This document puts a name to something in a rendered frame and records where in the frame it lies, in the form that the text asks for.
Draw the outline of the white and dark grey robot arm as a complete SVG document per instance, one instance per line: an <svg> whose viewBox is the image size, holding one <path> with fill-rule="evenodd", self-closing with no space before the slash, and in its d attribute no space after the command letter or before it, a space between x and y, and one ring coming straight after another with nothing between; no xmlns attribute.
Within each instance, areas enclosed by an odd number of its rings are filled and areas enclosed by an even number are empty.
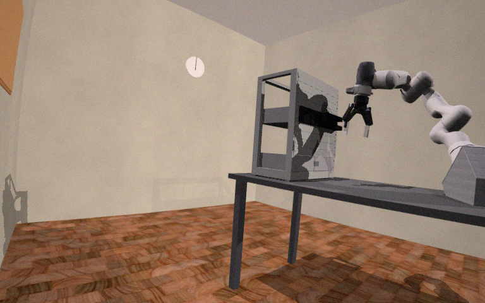
<svg viewBox="0 0 485 303"><path fill-rule="evenodd" d="M410 74L405 71L376 71L374 62L368 61L360 63L356 79L355 86L346 88L347 94L368 97L373 95L371 89L400 88L400 96L410 104L422 95L422 102L431 117L442 118L429 136L434 143L445 144L451 163L462 145L478 146L471 143L469 137L460 131L470 121L471 110L464 105L449 105L437 91L432 89L433 77L428 72L420 71L411 79Z"/></svg>

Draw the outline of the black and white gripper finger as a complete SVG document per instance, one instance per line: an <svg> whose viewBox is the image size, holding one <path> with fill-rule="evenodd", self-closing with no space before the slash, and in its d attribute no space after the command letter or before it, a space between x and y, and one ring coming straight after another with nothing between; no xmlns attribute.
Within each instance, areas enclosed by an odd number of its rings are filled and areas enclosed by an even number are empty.
<svg viewBox="0 0 485 303"><path fill-rule="evenodd" d="M364 128L364 135L363 137L367 138L368 137L368 133L369 133L369 127L371 125L373 125L373 119L372 119L372 115L371 115L371 107L367 107L367 109L365 109L365 107L362 108L364 113L361 114L363 119L364 119L364 122L365 122L365 128Z"/></svg>
<svg viewBox="0 0 485 303"><path fill-rule="evenodd" d="M349 104L349 107L348 109L346 110L344 116L342 117L342 120L345 121L344 123L344 130L343 130L343 134L347 134L348 133L348 128L349 128L349 121L355 116L355 114L357 114L361 109L362 107L359 107L356 111L353 109L355 107L355 104ZM351 112L352 111L352 112Z"/></svg>

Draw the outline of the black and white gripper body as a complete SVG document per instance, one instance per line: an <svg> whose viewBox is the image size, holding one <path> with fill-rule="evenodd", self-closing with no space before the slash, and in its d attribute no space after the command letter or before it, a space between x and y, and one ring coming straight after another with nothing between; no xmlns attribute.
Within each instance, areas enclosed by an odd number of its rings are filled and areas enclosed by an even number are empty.
<svg viewBox="0 0 485 303"><path fill-rule="evenodd" d="M360 96L360 95L356 95L354 97L354 104L355 104L355 107L354 107L354 110L356 111L359 107L365 107L365 109L367 109L367 104L369 102L369 97L365 97L365 96ZM358 114L363 114L364 111L363 109L361 109Z"/></svg>

